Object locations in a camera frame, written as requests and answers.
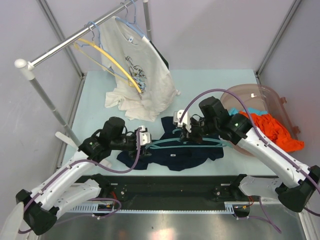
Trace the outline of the green hanger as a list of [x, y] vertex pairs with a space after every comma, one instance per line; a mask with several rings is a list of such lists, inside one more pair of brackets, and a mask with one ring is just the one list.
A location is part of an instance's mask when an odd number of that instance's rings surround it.
[[166, 139], [158, 139], [146, 145], [146, 149], [161, 150], [161, 149], [176, 149], [176, 148], [233, 148], [230, 143], [221, 139], [210, 137], [203, 138], [204, 142], [195, 143], [190, 141], [181, 141], [179, 137]]

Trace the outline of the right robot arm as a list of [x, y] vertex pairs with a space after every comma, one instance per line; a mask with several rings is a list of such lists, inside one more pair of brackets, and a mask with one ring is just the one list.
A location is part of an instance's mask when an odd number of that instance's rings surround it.
[[315, 190], [319, 189], [319, 166], [298, 161], [272, 142], [249, 116], [230, 115], [213, 96], [202, 100], [198, 106], [203, 115], [199, 120], [189, 116], [186, 109], [174, 115], [174, 123], [181, 128], [182, 141], [196, 142], [207, 135], [218, 135], [252, 154], [276, 175], [275, 178], [263, 178], [240, 174], [230, 185], [230, 194], [235, 200], [257, 196], [279, 200], [296, 213], [305, 209]]

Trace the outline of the navy blue t-shirt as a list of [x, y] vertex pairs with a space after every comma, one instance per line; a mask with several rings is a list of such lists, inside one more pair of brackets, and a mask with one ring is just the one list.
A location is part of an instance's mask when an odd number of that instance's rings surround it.
[[[180, 138], [181, 131], [173, 124], [173, 117], [161, 118], [163, 135], [159, 140]], [[218, 139], [217, 135], [209, 135], [208, 138]], [[150, 164], [165, 166], [171, 171], [182, 171], [195, 168], [206, 160], [215, 161], [224, 157], [223, 148], [170, 148], [147, 149], [146, 155], [141, 156], [135, 166], [135, 170], [146, 170]]]

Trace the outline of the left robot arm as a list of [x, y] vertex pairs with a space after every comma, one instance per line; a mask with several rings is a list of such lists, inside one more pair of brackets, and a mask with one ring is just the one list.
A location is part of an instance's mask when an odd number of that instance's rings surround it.
[[[128, 132], [122, 118], [110, 117], [103, 128], [86, 138], [73, 157], [51, 177], [31, 191], [22, 189], [16, 194], [17, 203], [24, 204], [23, 221], [29, 227], [28, 230], [19, 230], [19, 234], [34, 232], [40, 236], [48, 232], [68, 210], [90, 200], [107, 201], [112, 187], [100, 173], [92, 175], [80, 186], [73, 188], [72, 185], [94, 167], [110, 173], [131, 172], [151, 141], [151, 134], [145, 126]], [[131, 167], [127, 170], [108, 167], [106, 159], [112, 151], [132, 153], [135, 159]]]

